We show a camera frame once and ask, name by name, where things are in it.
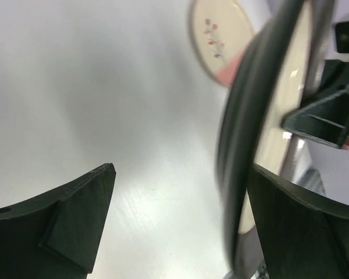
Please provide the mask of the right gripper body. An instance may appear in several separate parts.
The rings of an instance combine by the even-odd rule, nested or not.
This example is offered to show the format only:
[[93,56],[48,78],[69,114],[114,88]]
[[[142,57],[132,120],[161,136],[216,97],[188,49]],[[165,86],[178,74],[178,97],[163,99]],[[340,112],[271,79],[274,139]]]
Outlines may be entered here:
[[327,60],[317,92],[283,118],[282,128],[333,148],[348,148],[349,61]]

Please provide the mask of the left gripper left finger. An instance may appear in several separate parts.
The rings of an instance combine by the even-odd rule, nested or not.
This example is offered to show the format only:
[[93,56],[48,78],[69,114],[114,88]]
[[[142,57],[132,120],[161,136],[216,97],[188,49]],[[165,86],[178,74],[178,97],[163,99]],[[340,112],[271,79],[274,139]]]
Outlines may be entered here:
[[86,278],[92,273],[116,170],[81,177],[0,208],[0,278]]

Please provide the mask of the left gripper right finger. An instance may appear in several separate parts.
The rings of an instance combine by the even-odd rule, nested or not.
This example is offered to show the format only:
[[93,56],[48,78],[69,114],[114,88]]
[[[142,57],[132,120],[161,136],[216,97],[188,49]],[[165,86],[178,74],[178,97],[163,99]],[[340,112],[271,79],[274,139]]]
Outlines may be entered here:
[[257,164],[248,195],[270,278],[349,278],[349,206]]

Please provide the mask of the cream and pink floral plate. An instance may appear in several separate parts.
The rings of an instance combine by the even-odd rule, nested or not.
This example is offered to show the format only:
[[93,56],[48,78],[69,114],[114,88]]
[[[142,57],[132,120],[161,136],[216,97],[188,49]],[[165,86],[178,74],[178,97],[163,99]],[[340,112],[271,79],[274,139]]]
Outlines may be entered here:
[[242,55],[255,36],[240,1],[193,1],[188,28],[202,67],[217,83],[230,86]]

